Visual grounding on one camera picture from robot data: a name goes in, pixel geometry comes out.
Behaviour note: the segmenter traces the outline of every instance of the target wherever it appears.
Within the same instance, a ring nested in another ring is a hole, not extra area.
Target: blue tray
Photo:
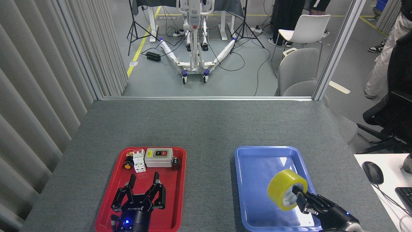
[[[315,189],[299,150],[287,146],[242,146],[236,148],[235,164],[242,223],[253,232],[319,231],[321,223],[298,207],[282,211],[267,196],[270,180],[283,169],[292,169]]]

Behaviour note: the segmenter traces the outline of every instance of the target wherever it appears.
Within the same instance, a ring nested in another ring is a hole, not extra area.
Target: keyboard
[[[405,206],[405,209],[412,212],[412,187],[397,187],[395,192]]]

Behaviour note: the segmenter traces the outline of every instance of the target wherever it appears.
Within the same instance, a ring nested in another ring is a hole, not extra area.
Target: black shorts
[[[310,9],[318,11],[326,11],[330,0],[312,0]]]

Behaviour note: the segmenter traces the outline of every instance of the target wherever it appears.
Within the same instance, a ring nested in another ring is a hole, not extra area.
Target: glass partition
[[[198,27],[196,37],[192,35],[193,30],[190,31],[191,34],[187,31],[179,31],[190,29],[187,26],[194,25],[189,20],[184,26],[185,19],[181,9],[173,7],[176,1],[159,0],[158,4],[157,1],[145,0],[110,1],[110,13],[128,76],[128,84],[122,96],[217,97],[217,99],[279,96],[277,91],[279,65],[283,58],[283,50],[290,48],[277,47],[274,53],[275,46],[268,41],[273,36],[271,21],[275,20],[272,18],[272,13],[277,1],[281,0],[251,0],[247,2],[246,7],[246,1],[233,0],[228,9],[222,1],[216,0],[214,12],[207,16],[200,15],[205,20],[198,21],[201,25],[196,25]],[[351,26],[356,21],[357,15],[359,16],[359,8],[364,4],[362,2],[361,0],[331,1],[326,8],[325,13],[330,14],[331,18],[326,27],[328,34],[321,39],[323,48],[318,72],[314,78],[320,86],[317,87],[316,94],[316,86],[311,88],[313,91],[310,91],[310,94],[303,95],[307,95],[306,98],[313,96],[315,99],[322,98],[325,87],[331,83],[328,77],[333,74],[333,69],[339,60],[339,51],[346,45],[344,40],[350,36]],[[133,17],[129,3],[132,5]],[[246,10],[246,24],[243,24],[245,11],[242,7]],[[229,12],[218,11],[218,9],[226,9]],[[309,11],[303,9],[302,14],[309,14]],[[157,38],[149,36],[149,32],[156,34]],[[238,38],[232,52],[219,63],[215,62],[217,57],[220,58],[225,54],[222,51],[231,50],[231,44],[234,43],[231,42],[231,34]],[[193,46],[196,40],[200,45]],[[302,47],[320,50],[321,44],[310,43],[303,46],[294,43],[291,46],[296,49]],[[197,74],[192,74],[196,73],[195,71],[189,71],[197,67]],[[291,65],[291,69],[298,67],[302,69],[302,64]],[[204,69],[213,70],[206,75]],[[186,74],[182,73],[182,70],[186,70],[189,74],[184,77]]]

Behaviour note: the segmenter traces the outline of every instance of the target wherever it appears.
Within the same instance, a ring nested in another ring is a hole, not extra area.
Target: white curtain
[[[384,11],[382,12],[381,16],[378,19],[378,22],[376,23],[376,28],[378,28],[385,34],[389,34],[393,25],[395,24],[396,18],[399,15],[400,6],[400,0],[388,1]]]
[[[105,0],[0,1],[0,231],[22,227],[93,100],[126,81]]]

